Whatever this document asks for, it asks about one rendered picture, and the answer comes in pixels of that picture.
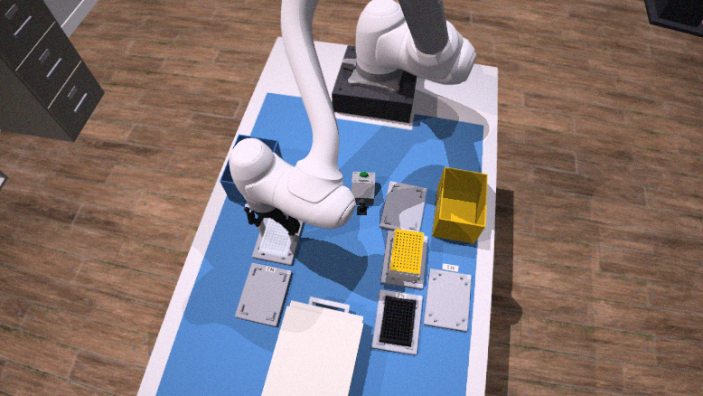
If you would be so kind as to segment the blue open-top bin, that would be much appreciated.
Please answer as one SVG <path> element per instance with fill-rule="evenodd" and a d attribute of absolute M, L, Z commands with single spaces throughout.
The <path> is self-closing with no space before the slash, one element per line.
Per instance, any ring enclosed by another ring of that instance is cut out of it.
<path fill-rule="evenodd" d="M 235 142 L 235 145 L 239 141 L 246 139 L 246 138 L 256 138 L 256 139 L 262 141 L 264 144 L 266 144 L 268 147 L 270 147 L 273 152 L 275 152 L 277 155 L 279 155 L 280 158 L 282 158 L 280 147 L 278 144 L 278 140 L 268 139 L 268 138 L 263 138 L 263 137 L 252 137 L 252 136 L 238 135 L 237 140 Z M 235 147 L 235 145 L 234 145 L 234 147 Z M 233 150 L 233 148 L 232 148 L 232 150 Z M 233 182 L 233 179 L 232 179 L 232 176 L 230 173 L 229 160 L 228 160 L 228 162 L 225 166 L 225 169 L 223 171 L 223 174 L 221 176 L 220 183 L 221 183 L 226 195 L 228 195 L 230 201 L 239 202 L 239 203 L 246 203 L 244 196 L 239 192 L 238 188 L 236 187 L 236 185 Z"/>

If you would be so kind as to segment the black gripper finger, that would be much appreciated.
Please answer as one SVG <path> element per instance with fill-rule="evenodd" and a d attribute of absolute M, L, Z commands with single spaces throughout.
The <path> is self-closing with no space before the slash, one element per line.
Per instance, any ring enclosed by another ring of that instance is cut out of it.
<path fill-rule="evenodd" d="M 288 235 L 291 235 L 289 236 L 291 242 L 294 242 L 295 233 L 299 232 L 300 223 L 297 219 L 285 214 L 284 212 L 283 214 L 284 215 L 279 218 L 273 216 L 270 219 L 273 219 L 275 222 L 280 222 L 280 224 L 288 231 Z"/>
<path fill-rule="evenodd" d="M 262 221 L 264 218 L 259 217 L 259 216 L 258 216 L 258 218 L 255 218 L 255 212 L 249 208 L 247 203 L 245 205 L 244 211 L 247 213 L 248 223 L 251 225 L 255 224 L 255 226 L 258 227 L 258 230 L 259 230 L 261 237 L 263 237 L 265 230 L 266 230 L 266 226 L 265 226 L 264 222 Z"/>

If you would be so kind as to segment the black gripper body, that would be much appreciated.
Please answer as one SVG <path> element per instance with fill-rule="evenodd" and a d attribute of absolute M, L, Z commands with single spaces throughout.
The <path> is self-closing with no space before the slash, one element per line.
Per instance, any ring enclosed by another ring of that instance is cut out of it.
<path fill-rule="evenodd" d="M 254 212 L 255 212 L 255 211 L 254 211 Z M 281 217 L 281 216 L 284 215 L 284 214 L 283 214 L 280 210 L 278 210 L 277 208 L 274 209 L 274 210 L 271 211 L 271 212 L 265 212 L 265 213 L 255 212 L 255 214 L 258 215 L 259 217 L 262 217 L 262 218 L 270 218 L 270 217 L 273 217 L 273 216 L 276 216 L 277 218 L 279 218 L 279 217 Z"/>

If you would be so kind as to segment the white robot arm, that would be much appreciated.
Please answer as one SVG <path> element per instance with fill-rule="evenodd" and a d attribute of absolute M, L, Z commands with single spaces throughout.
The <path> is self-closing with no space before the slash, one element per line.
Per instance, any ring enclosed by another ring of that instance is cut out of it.
<path fill-rule="evenodd" d="M 301 222 L 335 229 L 351 218 L 356 202 L 338 168 L 339 129 L 314 47 L 318 1 L 281 5 L 286 56 L 313 131 L 309 155 L 293 166 L 262 141 L 246 138 L 230 153 L 230 173 L 253 211 L 277 208 Z M 476 52 L 445 19 L 443 0 L 398 1 L 372 0 L 361 13 L 357 57 L 342 60 L 353 71 L 348 84 L 399 93 L 403 71 L 443 85 L 466 81 Z"/>

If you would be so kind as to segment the yellow open-top bin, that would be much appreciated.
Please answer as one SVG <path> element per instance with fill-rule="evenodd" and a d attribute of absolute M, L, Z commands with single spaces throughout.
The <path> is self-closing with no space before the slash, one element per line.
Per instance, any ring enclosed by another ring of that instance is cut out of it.
<path fill-rule="evenodd" d="M 445 167 L 437 187 L 433 237 L 475 243 L 485 228 L 487 174 Z"/>

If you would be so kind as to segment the blue bench mat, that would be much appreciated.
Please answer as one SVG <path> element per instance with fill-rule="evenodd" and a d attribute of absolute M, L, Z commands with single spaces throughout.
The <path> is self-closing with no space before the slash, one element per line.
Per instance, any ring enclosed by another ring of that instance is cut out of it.
<path fill-rule="evenodd" d="M 261 396 L 291 300 L 350 305 L 363 330 L 349 396 L 465 396 L 477 245 L 433 237 L 437 187 L 445 167 L 482 172 L 483 125 L 414 114 L 412 130 L 337 118 L 338 168 L 375 173 L 374 204 L 346 224 L 303 223 L 292 266 L 253 259 L 258 228 L 245 203 L 228 195 L 183 313 L 155 396 Z M 301 97 L 267 93 L 250 134 L 278 140 L 282 158 L 306 158 L 313 132 Z M 382 284 L 388 229 L 380 228 L 389 181 L 427 188 L 420 232 L 427 236 L 422 289 Z M 277 327 L 236 318 L 251 263 L 292 270 Z M 443 269 L 458 266 L 458 272 Z M 429 270 L 471 275 L 467 331 L 424 324 Z M 423 296 L 417 354 L 372 347 L 380 290 Z"/>

